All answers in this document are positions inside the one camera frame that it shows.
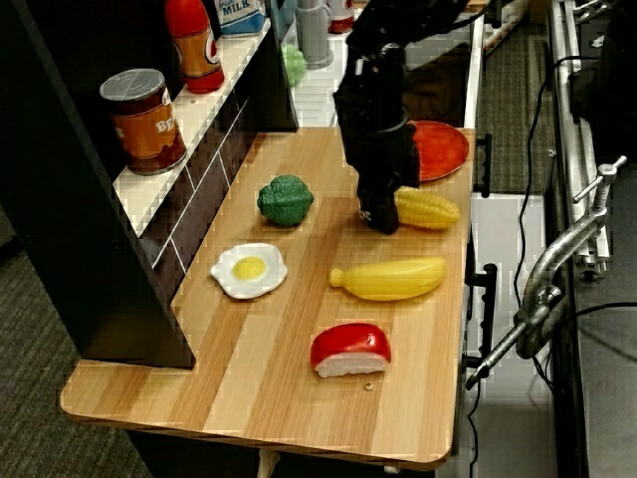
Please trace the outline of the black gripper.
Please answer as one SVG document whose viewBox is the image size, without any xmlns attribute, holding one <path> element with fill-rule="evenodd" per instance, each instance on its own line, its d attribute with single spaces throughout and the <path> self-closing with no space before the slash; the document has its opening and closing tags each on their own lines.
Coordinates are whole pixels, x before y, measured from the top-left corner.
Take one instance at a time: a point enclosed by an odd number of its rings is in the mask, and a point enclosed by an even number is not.
<svg viewBox="0 0 637 478">
<path fill-rule="evenodd" d="M 388 106 L 360 82 L 343 82 L 333 95 L 346 162 L 358 174 L 359 217 L 383 234 L 399 227 L 393 193 L 419 180 L 415 127 L 401 105 Z"/>
</svg>

